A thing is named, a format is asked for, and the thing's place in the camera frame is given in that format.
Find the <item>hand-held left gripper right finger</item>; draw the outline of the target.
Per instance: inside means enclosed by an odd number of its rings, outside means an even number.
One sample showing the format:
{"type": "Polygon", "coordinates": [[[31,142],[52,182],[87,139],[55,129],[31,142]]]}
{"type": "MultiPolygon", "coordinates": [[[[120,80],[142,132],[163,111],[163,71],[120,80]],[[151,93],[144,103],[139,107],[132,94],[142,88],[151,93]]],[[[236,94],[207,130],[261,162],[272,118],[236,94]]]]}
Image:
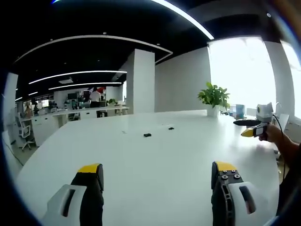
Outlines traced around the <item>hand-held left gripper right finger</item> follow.
{"type": "Polygon", "coordinates": [[[214,226],[263,226],[270,220],[268,200],[236,167],[214,161],[211,173],[214,226]]]}

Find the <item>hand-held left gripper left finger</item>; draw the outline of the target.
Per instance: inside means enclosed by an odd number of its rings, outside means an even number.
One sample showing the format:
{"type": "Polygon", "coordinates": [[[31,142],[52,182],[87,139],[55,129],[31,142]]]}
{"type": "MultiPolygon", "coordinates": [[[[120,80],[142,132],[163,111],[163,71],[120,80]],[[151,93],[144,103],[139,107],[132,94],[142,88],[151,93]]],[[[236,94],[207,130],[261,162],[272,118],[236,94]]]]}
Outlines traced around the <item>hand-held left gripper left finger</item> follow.
{"type": "Polygon", "coordinates": [[[101,226],[103,224],[103,165],[78,170],[48,201],[43,226],[101,226]]]}

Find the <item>person's right hand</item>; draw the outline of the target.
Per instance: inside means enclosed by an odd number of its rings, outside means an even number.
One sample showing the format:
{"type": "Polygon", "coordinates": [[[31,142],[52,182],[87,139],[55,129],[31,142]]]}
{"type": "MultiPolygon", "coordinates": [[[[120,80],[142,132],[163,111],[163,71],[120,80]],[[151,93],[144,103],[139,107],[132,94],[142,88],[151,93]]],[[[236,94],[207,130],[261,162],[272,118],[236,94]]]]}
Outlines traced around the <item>person's right hand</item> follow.
{"type": "Polygon", "coordinates": [[[284,134],[277,126],[268,124],[265,134],[259,136],[260,141],[268,141],[270,143],[277,144],[283,141],[284,134]]]}

